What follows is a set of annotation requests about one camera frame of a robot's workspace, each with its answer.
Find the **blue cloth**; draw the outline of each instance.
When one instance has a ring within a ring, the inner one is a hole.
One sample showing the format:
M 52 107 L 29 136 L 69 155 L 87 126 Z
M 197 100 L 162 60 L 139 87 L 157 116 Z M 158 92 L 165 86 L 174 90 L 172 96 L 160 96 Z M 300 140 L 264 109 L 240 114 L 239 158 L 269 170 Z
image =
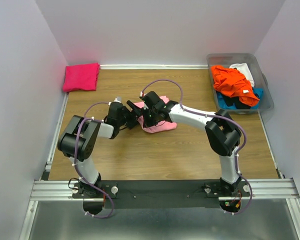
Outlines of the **blue cloth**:
M 261 100 L 263 94 L 264 94 L 264 90 L 262 88 L 254 88 L 253 89 L 253 93 L 256 94 L 256 96 Z M 220 108 L 222 109 L 232 109 L 232 110 L 235 110 L 237 109 L 236 106 L 233 104 L 232 106 L 227 106 L 224 98 L 222 97 L 222 94 L 220 92 L 216 92 L 216 96 L 218 98 L 218 104 L 220 106 Z M 250 109 L 258 109 L 259 108 L 259 104 L 260 104 L 260 101 L 258 102 L 257 105 L 255 106 L 252 106 Z

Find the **white wall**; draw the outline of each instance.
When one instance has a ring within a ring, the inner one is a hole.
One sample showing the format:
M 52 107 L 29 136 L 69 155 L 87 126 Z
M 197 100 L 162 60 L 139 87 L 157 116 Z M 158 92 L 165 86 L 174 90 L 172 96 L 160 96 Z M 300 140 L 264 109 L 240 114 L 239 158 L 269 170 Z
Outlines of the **white wall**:
M 287 0 L 256 52 L 275 108 L 264 113 L 276 161 L 300 193 L 300 0 Z
M 18 239 L 62 102 L 66 60 L 33 0 L 0 0 L 0 240 Z
M 285 0 L 36 0 L 69 64 L 206 64 L 254 53 Z

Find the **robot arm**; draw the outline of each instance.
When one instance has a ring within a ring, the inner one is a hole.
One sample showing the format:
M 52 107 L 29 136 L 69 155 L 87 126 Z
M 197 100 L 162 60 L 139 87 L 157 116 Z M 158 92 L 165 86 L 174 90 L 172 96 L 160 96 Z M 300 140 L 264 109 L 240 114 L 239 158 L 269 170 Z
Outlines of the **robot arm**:
M 232 120 L 226 111 L 207 112 L 186 106 L 182 108 L 176 101 L 164 103 L 153 91 L 140 98 L 144 102 L 144 127 L 155 126 L 159 121 L 167 121 L 171 123 L 184 123 L 205 130 L 211 148 L 219 155 L 221 182 L 231 192 L 235 191 L 241 180 L 238 174 L 239 167 L 236 166 L 235 159 L 235 152 L 240 144 L 241 132 L 235 125 L 224 119 L 209 117 L 211 115 L 220 115 Z
M 101 180 L 101 176 L 95 169 L 91 159 L 97 137 L 114 139 L 118 135 L 120 127 L 126 126 L 132 129 L 138 124 L 138 118 L 143 116 L 144 127 L 152 127 L 157 125 L 160 121 L 167 121 L 171 123 L 184 123 L 205 130 L 211 148 L 219 155 L 221 164 L 221 187 L 229 193 L 235 192 L 241 181 L 235 160 L 235 151 L 240 144 L 241 132 L 236 126 L 224 119 L 208 116 L 220 115 L 231 119 L 226 111 L 220 110 L 215 113 L 184 106 L 184 109 L 203 114 L 204 116 L 190 113 L 182 109 L 180 104 L 176 101 L 164 103 L 153 91 L 140 98 L 144 102 L 143 108 L 139 108 L 128 101 L 127 104 L 132 108 L 132 110 L 128 110 L 118 98 L 116 98 L 114 102 L 109 104 L 108 115 L 102 122 L 90 120 L 83 125 L 78 142 L 77 164 L 82 175 L 85 176 L 90 183 L 99 186 Z M 72 163 L 74 162 L 76 133 L 78 132 L 79 124 L 83 120 L 83 117 L 73 116 L 58 140 L 58 149 L 62 151 L 66 157 L 69 157 Z

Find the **white cloth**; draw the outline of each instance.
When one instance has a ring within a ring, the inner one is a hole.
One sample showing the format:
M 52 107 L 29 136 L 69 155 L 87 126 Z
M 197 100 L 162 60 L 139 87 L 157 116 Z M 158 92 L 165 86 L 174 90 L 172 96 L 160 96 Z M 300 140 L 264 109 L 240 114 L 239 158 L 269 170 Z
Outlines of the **white cloth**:
M 251 87 L 255 86 L 255 81 L 254 81 L 254 78 L 252 77 L 252 74 L 249 70 L 248 64 L 246 64 L 246 63 L 235 63 L 235 64 L 232 64 L 229 68 L 230 69 L 237 69 L 251 83 Z

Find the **pink towel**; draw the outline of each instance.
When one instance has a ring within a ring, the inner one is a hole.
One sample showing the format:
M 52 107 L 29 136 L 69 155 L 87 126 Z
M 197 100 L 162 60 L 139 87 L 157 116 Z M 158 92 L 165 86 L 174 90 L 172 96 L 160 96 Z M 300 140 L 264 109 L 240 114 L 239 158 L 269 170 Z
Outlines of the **pink towel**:
M 160 97 L 165 103 L 169 102 L 169 98 L 166 96 L 161 96 Z M 143 108 L 145 103 L 143 101 L 135 103 L 136 106 L 139 108 Z M 160 121 L 157 126 L 151 126 L 151 127 L 144 127 L 144 117 L 141 116 L 138 118 L 138 122 L 140 123 L 142 129 L 146 131 L 147 133 L 158 133 L 162 131 L 167 131 L 167 130 L 173 130 L 177 128 L 177 124 L 175 122 L 171 123 L 168 121 Z
M 98 63 L 65 67 L 64 92 L 76 90 L 95 91 L 97 89 L 100 65 Z

